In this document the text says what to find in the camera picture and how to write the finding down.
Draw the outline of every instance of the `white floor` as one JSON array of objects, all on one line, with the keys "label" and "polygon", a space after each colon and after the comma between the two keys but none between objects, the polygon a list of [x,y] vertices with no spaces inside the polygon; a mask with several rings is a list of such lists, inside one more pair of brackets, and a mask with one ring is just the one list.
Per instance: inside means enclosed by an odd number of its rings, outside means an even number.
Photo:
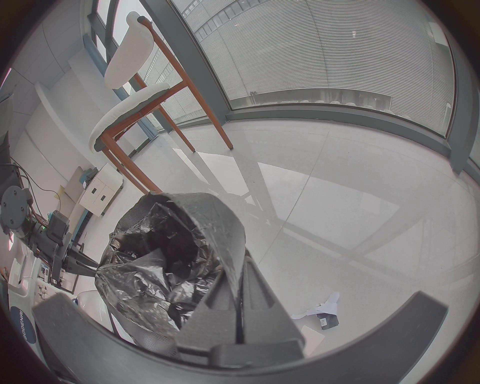
[{"label": "white floor", "polygon": [[[229,151],[212,126],[155,139],[135,159],[164,191],[211,192],[241,219],[247,247],[289,313],[340,292],[340,325],[312,353],[369,331],[418,290],[449,306],[426,354],[404,379],[415,383],[457,337],[480,293],[480,188],[448,160],[414,142],[321,121],[230,122]],[[93,218],[85,252],[99,260],[108,234],[140,198],[129,182]],[[77,293],[94,289],[81,277]]]}]

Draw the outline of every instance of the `white paper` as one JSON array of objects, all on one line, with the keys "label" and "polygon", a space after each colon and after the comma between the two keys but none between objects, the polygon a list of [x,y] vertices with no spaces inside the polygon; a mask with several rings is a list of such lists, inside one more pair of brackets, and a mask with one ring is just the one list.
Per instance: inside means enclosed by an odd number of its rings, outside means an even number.
[{"label": "white paper", "polygon": [[339,298],[340,298],[340,292],[332,292],[332,294],[328,297],[328,300],[325,303],[320,304],[316,307],[313,307],[304,313],[301,313],[298,315],[292,315],[291,318],[293,320],[298,320],[298,319],[301,319],[302,317],[316,315],[319,313],[329,313],[330,315],[336,316],[337,301]]},{"label": "white paper", "polygon": [[303,349],[303,354],[305,356],[310,356],[325,338],[324,335],[318,333],[317,331],[314,331],[306,325],[302,327],[300,333],[305,338],[305,348]]}]

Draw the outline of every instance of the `round blue sticker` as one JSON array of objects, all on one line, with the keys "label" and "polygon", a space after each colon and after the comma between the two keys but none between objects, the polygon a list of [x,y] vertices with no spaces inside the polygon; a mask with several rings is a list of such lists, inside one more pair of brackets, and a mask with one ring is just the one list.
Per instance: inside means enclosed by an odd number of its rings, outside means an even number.
[{"label": "round blue sticker", "polygon": [[10,317],[23,338],[30,344],[35,344],[35,329],[27,315],[20,308],[10,307]]}]

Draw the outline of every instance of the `chair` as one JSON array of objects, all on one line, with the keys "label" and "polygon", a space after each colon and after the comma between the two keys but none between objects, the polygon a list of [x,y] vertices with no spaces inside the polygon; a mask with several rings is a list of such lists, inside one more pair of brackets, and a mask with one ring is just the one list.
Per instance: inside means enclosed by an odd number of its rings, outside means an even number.
[{"label": "chair", "polygon": [[[118,89],[131,78],[135,78],[142,89],[118,103],[100,119],[90,134],[88,145],[92,152],[102,151],[113,165],[143,193],[148,193],[148,191],[162,192],[122,151],[117,141],[138,120],[158,109],[190,150],[195,152],[193,145],[161,106],[161,103],[170,96],[185,87],[189,87],[227,147],[232,149],[233,144],[185,70],[155,32],[152,23],[137,12],[130,12],[127,15],[127,24],[129,26],[127,33],[105,72],[105,84],[109,88]],[[182,81],[173,87],[170,87],[167,83],[147,86],[137,73],[148,59],[154,44],[158,45],[182,78]]]}]

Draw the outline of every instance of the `black plastic bag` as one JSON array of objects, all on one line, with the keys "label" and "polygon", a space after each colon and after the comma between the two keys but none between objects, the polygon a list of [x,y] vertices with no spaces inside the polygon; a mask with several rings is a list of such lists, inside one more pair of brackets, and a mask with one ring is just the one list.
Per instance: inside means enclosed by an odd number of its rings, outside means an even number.
[{"label": "black plastic bag", "polygon": [[174,355],[175,335],[222,270],[219,259],[237,299],[244,254],[243,226],[213,195],[149,193],[110,235],[95,286],[136,344]]}]

